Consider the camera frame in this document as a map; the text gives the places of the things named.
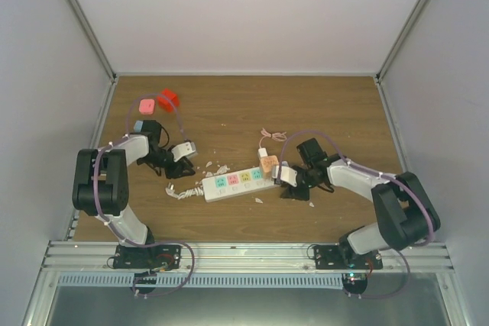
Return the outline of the blue plug adapter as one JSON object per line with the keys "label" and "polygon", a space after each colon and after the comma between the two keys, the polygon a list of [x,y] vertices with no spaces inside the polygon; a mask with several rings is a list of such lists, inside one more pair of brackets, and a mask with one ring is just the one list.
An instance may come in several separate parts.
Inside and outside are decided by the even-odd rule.
{"label": "blue plug adapter", "polygon": [[136,121],[134,123],[134,132],[135,133],[142,132],[142,128],[143,128],[143,121]]}

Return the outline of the white usb charger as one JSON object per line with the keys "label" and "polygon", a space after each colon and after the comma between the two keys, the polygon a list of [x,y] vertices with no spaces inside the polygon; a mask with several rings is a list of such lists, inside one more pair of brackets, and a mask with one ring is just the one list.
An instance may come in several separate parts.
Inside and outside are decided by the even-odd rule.
{"label": "white usb charger", "polygon": [[263,158],[263,157],[267,157],[268,154],[267,154],[267,149],[264,148],[264,147],[261,147],[257,150],[257,156],[259,159]]}

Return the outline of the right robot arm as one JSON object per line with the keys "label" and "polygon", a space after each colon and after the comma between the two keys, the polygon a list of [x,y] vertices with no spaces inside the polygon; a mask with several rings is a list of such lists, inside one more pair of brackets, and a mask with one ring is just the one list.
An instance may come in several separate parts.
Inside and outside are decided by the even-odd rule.
{"label": "right robot arm", "polygon": [[272,178],[286,187],[283,199],[307,201],[313,188],[327,192],[343,188],[374,206],[375,223],[355,229],[338,241],[338,259],[344,267],[354,269],[366,255],[378,250],[403,250],[434,240],[441,221],[414,173],[392,176],[355,163],[342,153],[328,155],[315,138],[296,148],[304,166],[279,163],[272,169]]}

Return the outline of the pink plug adapter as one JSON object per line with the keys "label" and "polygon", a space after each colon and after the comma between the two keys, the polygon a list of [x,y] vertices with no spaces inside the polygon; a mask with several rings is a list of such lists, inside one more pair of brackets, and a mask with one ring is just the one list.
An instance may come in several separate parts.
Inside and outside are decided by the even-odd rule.
{"label": "pink plug adapter", "polygon": [[152,115],[155,110],[155,101],[152,98],[140,100],[138,111],[141,115]]}

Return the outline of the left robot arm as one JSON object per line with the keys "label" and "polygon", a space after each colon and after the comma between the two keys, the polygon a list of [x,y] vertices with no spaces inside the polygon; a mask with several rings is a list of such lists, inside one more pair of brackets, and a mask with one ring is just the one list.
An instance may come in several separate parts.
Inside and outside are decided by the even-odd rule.
{"label": "left robot arm", "polygon": [[197,154],[193,141],[161,146],[166,129],[155,120],[136,121],[121,140],[99,149],[82,149],[76,157],[72,202],[78,211],[100,220],[141,268],[157,261],[154,236],[129,205],[128,167],[146,165],[157,176],[179,179],[196,174],[191,157]]}

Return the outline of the white power strip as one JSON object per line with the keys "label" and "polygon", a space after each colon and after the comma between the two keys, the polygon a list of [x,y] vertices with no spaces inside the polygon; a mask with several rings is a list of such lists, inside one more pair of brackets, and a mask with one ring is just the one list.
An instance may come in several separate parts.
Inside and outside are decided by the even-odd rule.
{"label": "white power strip", "polygon": [[275,188],[272,179],[265,179],[259,167],[221,174],[202,180],[206,202],[216,202]]}

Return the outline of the tan wooden plug adapter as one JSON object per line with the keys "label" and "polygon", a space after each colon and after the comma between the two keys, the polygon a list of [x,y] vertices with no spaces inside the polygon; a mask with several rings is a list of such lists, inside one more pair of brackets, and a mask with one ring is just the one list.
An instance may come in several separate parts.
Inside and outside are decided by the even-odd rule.
{"label": "tan wooden plug adapter", "polygon": [[263,156],[260,158],[261,175],[264,179],[272,178],[272,171],[275,166],[279,165],[279,161],[276,155]]}

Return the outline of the red cube plug adapter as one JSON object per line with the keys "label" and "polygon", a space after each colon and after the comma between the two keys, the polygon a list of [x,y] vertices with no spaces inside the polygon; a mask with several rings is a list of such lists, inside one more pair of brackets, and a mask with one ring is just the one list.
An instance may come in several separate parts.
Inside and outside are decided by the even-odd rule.
{"label": "red cube plug adapter", "polygon": [[180,106],[180,100],[175,92],[164,89],[157,96],[157,104],[166,112],[174,112]]}

